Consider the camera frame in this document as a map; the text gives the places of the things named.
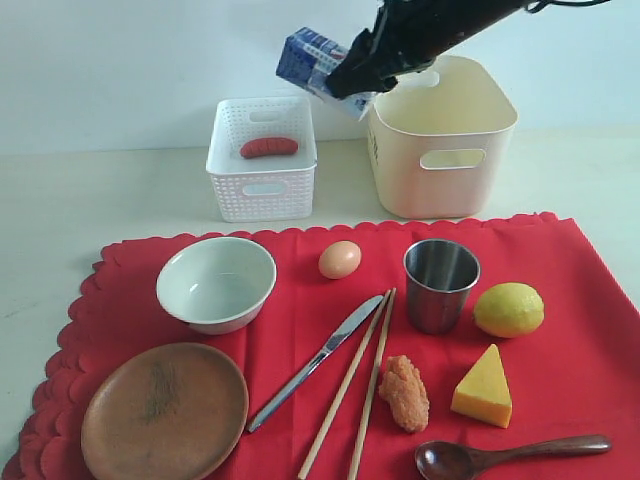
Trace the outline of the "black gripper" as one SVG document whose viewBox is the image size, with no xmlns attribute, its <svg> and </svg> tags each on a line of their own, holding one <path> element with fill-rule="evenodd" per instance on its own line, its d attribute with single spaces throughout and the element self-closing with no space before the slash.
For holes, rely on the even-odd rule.
<svg viewBox="0 0 640 480">
<path fill-rule="evenodd" d="M 448 48 L 448 1 L 385 1 L 374 27 L 359 33 L 345 59 L 327 77 L 332 96 L 384 93 L 397 77 L 430 66 Z"/>
</svg>

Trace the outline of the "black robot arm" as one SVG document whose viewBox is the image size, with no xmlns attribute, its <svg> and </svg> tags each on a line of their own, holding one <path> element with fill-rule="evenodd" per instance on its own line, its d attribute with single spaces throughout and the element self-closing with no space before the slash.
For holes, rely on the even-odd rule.
<svg viewBox="0 0 640 480">
<path fill-rule="evenodd" d="M 428 69 L 437 56 L 509 15 L 535 14 L 549 5 L 591 7 L 596 1 L 385 0 L 374 26 L 362 30 L 346 57 L 324 80 L 342 100 L 359 93 L 386 93 L 398 77 Z"/>
</svg>

